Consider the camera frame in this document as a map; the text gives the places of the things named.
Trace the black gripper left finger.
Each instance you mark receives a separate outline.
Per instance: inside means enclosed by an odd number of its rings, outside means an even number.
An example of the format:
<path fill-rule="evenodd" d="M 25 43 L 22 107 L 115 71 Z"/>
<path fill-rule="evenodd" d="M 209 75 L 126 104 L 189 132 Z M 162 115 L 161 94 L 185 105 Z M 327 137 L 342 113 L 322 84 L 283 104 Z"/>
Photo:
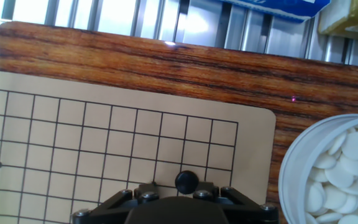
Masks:
<path fill-rule="evenodd" d="M 84 208 L 74 212 L 71 215 L 71 222 L 73 224 L 124 223 L 131 210 L 159 198 L 155 182 L 140 184 L 135 190 L 118 191 L 94 209 Z"/>

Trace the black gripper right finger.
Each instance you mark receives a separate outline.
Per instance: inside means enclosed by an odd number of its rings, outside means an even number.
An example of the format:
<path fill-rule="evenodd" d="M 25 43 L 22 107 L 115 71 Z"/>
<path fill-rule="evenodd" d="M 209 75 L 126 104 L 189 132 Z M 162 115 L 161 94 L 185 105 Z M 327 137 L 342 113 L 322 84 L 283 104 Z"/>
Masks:
<path fill-rule="evenodd" d="M 257 204 L 249 197 L 230 186 L 219 188 L 212 182 L 200 182 L 193 192 L 193 199 L 214 205 L 212 212 L 226 223 L 263 223 L 279 224 L 278 208 L 265 203 Z"/>

